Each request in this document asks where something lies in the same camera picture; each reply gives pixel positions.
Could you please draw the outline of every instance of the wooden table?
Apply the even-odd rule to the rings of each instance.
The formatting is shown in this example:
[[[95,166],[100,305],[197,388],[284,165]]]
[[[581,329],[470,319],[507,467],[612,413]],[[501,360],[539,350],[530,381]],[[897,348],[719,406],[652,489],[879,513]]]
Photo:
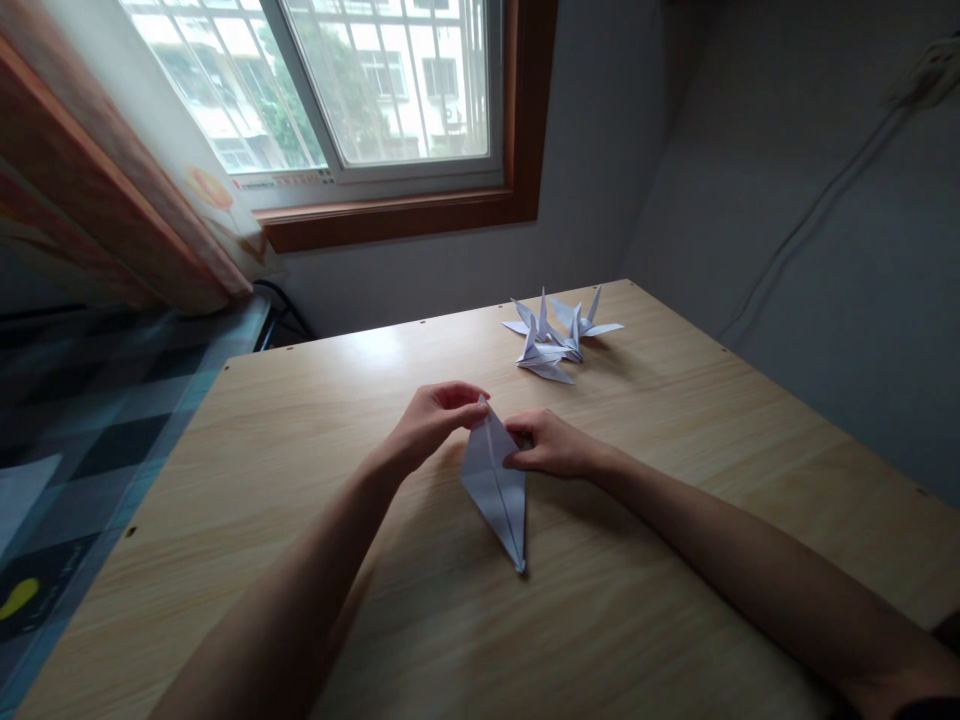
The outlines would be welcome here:
[[[550,407],[767,519],[926,628],[960,606],[955,511],[633,283],[605,287],[597,320],[626,329],[564,363],[574,386],[514,365],[509,319],[505,302],[231,360],[21,716],[145,715],[414,389],[454,378],[501,417]],[[318,714],[822,717],[790,658],[585,483],[530,476],[518,578],[460,486],[466,438],[401,488]]]

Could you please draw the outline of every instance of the tree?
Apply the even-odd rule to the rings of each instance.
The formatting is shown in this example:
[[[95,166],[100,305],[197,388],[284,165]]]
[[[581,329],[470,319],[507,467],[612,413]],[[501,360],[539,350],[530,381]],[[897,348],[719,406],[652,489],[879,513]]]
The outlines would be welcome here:
[[[359,159],[361,146],[376,142],[378,138],[389,137],[390,134],[389,124],[380,112],[377,96],[353,50],[339,35],[313,23],[300,24],[297,30],[321,94],[325,99],[333,100],[326,104],[325,109],[332,129],[343,144],[343,152]],[[293,85],[293,78],[283,62],[273,33],[264,27],[260,30],[259,37],[264,50],[273,61],[277,86],[290,108],[304,142],[315,158],[322,157],[320,144],[307,119],[303,102]],[[256,100],[287,162],[293,167],[305,167],[307,159],[303,157],[300,142],[279,99],[274,96]]]

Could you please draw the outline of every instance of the origami crane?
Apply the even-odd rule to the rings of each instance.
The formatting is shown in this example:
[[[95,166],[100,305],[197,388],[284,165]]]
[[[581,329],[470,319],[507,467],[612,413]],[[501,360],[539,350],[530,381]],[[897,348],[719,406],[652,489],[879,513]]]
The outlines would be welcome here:
[[[527,330],[527,341],[523,346],[523,353],[517,358],[517,366],[527,368],[547,380],[556,380],[573,385],[573,380],[558,366],[560,361],[570,353],[561,345],[537,345],[534,342],[534,329]]]
[[[480,402],[486,403],[482,395]],[[503,467],[503,459],[516,451],[513,438],[491,408],[487,417],[470,430],[460,482],[522,575],[527,570],[523,545],[527,476]]]
[[[600,305],[601,290],[603,290],[603,285],[597,287],[597,294],[593,296],[593,303],[590,305],[590,312],[587,313],[587,317],[581,318],[579,314],[576,316],[576,324],[580,331],[580,337],[596,337],[597,335],[602,335],[605,332],[619,330],[623,327],[623,325],[619,325],[617,323],[610,323],[609,325],[593,324],[593,318],[597,314],[597,306]],[[557,316],[557,321],[562,323],[565,327],[571,327],[574,321],[575,310],[571,310],[555,297],[550,298],[550,304],[553,305],[553,312]]]
[[[594,325],[593,318],[600,304],[600,290],[594,295],[593,304],[586,319],[581,317],[581,305],[569,308],[554,297],[550,298],[553,311],[557,319],[567,330],[567,337],[563,337],[554,330],[547,321],[547,293],[544,288],[540,293],[540,315],[517,300],[513,304],[517,308],[521,322],[504,322],[508,328],[526,336],[523,353],[517,358],[517,365],[535,372],[540,377],[556,380],[573,385],[573,380],[561,370],[558,365],[561,360],[583,362],[580,352],[580,338],[594,337],[610,330],[622,328],[623,325]]]

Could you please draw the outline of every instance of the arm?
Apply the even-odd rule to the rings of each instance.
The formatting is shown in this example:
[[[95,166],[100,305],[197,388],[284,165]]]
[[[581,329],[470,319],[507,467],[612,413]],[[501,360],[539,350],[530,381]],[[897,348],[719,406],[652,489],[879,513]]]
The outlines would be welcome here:
[[[582,477],[646,521],[717,591],[866,717],[960,696],[960,661],[870,590],[772,525],[571,427],[506,422],[534,447],[508,467]]]
[[[400,483],[456,428],[486,416],[480,388],[420,388],[396,429],[306,532],[201,642],[151,717],[263,717],[308,643],[323,641]]]

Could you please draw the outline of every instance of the bed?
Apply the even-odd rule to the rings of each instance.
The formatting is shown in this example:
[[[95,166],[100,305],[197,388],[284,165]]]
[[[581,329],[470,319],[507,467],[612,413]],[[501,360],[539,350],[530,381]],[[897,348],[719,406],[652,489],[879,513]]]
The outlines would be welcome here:
[[[221,368],[267,344],[278,315],[253,296],[201,318],[73,310],[0,323],[0,468],[59,456],[35,497],[0,506],[0,718],[16,710]]]

